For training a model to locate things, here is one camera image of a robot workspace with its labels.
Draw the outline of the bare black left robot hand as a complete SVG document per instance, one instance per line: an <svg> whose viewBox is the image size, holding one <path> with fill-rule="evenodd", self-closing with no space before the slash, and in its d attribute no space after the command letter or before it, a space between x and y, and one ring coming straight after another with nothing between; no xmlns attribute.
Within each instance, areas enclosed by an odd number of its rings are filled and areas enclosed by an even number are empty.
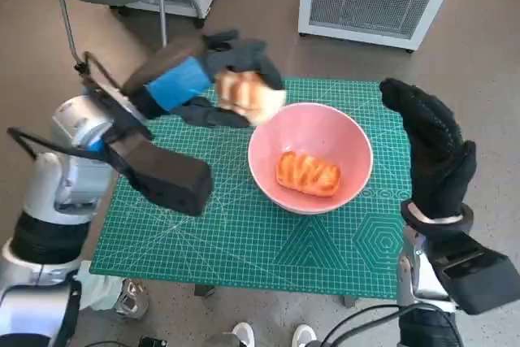
<svg viewBox="0 0 520 347"><path fill-rule="evenodd" d="M130 75L121 93L147 119L177 115L206 128L258 126L287 99L266 42L235 29L163 47Z"/></svg>

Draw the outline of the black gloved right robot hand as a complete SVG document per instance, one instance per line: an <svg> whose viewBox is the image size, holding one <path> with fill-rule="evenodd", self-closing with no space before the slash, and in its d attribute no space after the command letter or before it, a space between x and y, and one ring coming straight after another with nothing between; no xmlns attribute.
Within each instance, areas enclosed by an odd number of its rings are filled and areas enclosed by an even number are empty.
<svg viewBox="0 0 520 347"><path fill-rule="evenodd" d="M392 78L379 89L409 138L413 203L431 220L459 216L476 172L476 144L463 139L454 114L436 96Z"/></svg>

